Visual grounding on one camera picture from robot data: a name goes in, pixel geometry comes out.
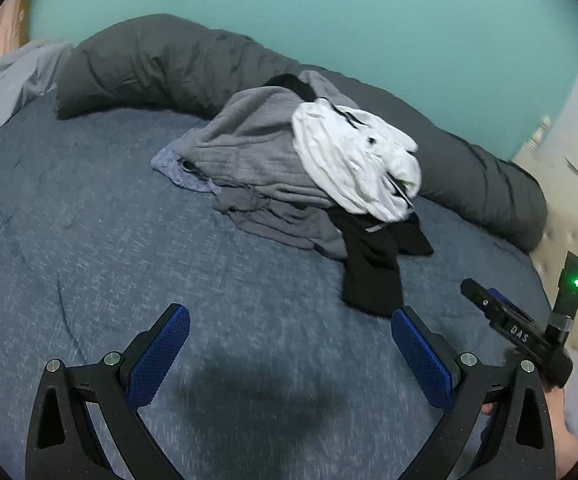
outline gray body pillow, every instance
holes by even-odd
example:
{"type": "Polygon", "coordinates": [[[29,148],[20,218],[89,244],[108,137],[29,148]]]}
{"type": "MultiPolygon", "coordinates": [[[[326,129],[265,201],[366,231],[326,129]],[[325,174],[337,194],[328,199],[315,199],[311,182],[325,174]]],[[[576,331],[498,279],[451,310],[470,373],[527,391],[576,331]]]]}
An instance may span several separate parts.
{"type": "Polygon", "coordinates": [[[546,201],[517,166],[438,128],[387,91],[168,14],[112,25],[76,47],[58,76],[56,112],[69,118],[118,106],[166,107],[211,118],[236,92],[301,70],[318,70],[360,108],[418,143],[422,196],[525,252],[538,245],[546,201]]]}
{"type": "Polygon", "coordinates": [[[76,47],[58,75],[56,113],[162,107],[213,118],[236,92],[297,67],[240,34],[170,14],[141,16],[76,47]]]}

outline blue comforter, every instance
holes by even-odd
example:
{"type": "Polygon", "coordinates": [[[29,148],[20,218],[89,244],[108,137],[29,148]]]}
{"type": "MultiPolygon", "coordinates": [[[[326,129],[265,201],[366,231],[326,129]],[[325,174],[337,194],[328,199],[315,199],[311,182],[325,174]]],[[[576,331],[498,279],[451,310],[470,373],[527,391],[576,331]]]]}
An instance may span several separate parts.
{"type": "MultiPolygon", "coordinates": [[[[191,335],[141,414],[187,480],[396,479],[440,412],[388,320],[341,303],[342,265],[242,232],[212,208],[212,196],[151,170],[162,146],[203,120],[117,109],[58,121],[54,99],[47,94],[0,129],[7,472],[24,476],[44,364],[97,362],[177,301],[191,312],[191,335]]],[[[472,277],[494,286],[545,324],[549,306],[528,257],[445,208],[415,205],[435,254],[400,258],[405,302],[457,350],[502,362],[508,345],[459,284],[472,277]]]]}

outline hand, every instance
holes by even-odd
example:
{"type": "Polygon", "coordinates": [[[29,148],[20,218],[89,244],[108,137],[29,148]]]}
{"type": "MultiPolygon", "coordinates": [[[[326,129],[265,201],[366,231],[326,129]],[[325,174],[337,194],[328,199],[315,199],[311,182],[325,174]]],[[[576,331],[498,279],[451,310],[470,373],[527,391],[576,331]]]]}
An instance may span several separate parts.
{"type": "MultiPolygon", "coordinates": [[[[552,388],[545,392],[547,409],[553,431],[553,443],[556,448],[556,479],[560,480],[571,471],[578,461],[578,439],[574,437],[565,425],[565,394],[560,388],[552,388]]],[[[493,404],[483,404],[480,412],[483,415],[491,415],[493,404]]]]}

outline pile of clothes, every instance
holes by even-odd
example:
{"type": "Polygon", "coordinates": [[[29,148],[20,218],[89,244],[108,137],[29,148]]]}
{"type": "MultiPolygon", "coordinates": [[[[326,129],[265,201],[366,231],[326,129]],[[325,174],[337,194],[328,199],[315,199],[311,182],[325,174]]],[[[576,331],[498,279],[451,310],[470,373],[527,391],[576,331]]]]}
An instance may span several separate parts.
{"type": "Polygon", "coordinates": [[[411,202],[421,186],[416,150],[305,71],[237,92],[151,165],[177,186],[213,193],[244,231],[343,260],[343,301],[389,317],[403,301],[397,255],[433,253],[411,202]]]}

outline metal screw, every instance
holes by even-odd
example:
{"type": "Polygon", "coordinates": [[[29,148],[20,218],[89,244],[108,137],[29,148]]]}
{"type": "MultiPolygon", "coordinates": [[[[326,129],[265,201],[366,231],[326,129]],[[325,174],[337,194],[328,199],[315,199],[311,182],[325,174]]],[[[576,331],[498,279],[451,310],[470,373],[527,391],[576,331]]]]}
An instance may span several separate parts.
{"type": "Polygon", "coordinates": [[[535,370],[535,365],[526,359],[520,363],[520,366],[522,367],[522,370],[529,374],[535,370]]]}
{"type": "Polygon", "coordinates": [[[103,359],[106,365],[113,366],[120,361],[120,354],[118,352],[109,352],[103,359]]]}
{"type": "Polygon", "coordinates": [[[48,372],[55,372],[58,368],[60,368],[60,361],[58,359],[51,359],[51,361],[47,363],[48,372]]]}
{"type": "Polygon", "coordinates": [[[462,354],[460,356],[460,361],[467,366],[473,366],[478,362],[478,358],[474,354],[462,354]]]}

